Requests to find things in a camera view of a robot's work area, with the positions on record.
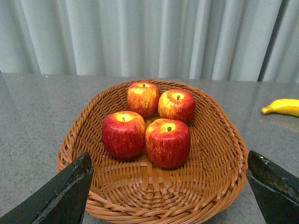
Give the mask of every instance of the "yellow banana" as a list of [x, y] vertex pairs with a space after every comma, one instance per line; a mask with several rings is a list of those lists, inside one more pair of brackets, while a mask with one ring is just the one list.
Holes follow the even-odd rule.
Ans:
[[262, 109], [263, 114], [271, 112], [299, 117], [299, 99], [277, 99]]

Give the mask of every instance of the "artificial apple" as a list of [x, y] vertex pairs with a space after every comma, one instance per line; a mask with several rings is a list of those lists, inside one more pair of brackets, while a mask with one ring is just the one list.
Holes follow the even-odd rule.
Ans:
[[131, 111], [116, 112], [104, 118], [102, 142], [105, 149], [118, 158], [133, 158], [145, 144], [143, 117]]
[[145, 133], [145, 147], [149, 159], [164, 168], [182, 165], [189, 156], [191, 144], [187, 124], [179, 120], [157, 119]]
[[195, 99], [186, 90], [167, 90], [159, 99], [158, 111], [161, 118], [180, 120], [187, 124], [195, 113]]
[[143, 117], [154, 114], [158, 109], [159, 88], [148, 82], [136, 82], [128, 88], [128, 108]]

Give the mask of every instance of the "wicker basket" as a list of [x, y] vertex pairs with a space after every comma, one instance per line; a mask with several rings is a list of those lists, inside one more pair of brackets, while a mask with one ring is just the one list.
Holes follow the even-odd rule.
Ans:
[[[95, 166], [86, 203], [87, 212], [112, 223], [202, 223], [226, 209], [244, 189], [247, 148], [218, 103], [186, 84], [145, 80], [160, 92], [173, 88], [190, 91], [196, 100], [189, 159], [182, 166], [155, 166], [143, 151], [131, 161], [111, 157], [101, 142], [103, 119], [128, 110], [127, 89], [134, 82], [111, 87], [95, 96], [67, 134], [57, 156], [58, 171], [91, 154]], [[156, 113], [146, 118], [150, 124]]]

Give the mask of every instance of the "curtain fold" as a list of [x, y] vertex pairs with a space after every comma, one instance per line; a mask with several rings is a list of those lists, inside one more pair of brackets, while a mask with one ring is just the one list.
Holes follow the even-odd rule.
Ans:
[[[257, 81], [281, 0], [2, 0], [11, 73]], [[299, 82], [290, 0], [263, 81]]]

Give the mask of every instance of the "gray countertop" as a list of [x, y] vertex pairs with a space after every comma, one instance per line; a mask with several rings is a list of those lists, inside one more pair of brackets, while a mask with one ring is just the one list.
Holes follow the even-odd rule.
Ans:
[[[57, 153], [88, 102], [105, 89], [136, 77], [0, 74], [0, 217], [57, 174]], [[299, 84], [179, 81], [203, 90], [224, 109], [255, 150], [299, 176], [299, 118], [262, 115], [278, 98], [299, 98]], [[107, 224], [85, 214], [84, 224]], [[265, 224], [249, 184], [207, 224]]]

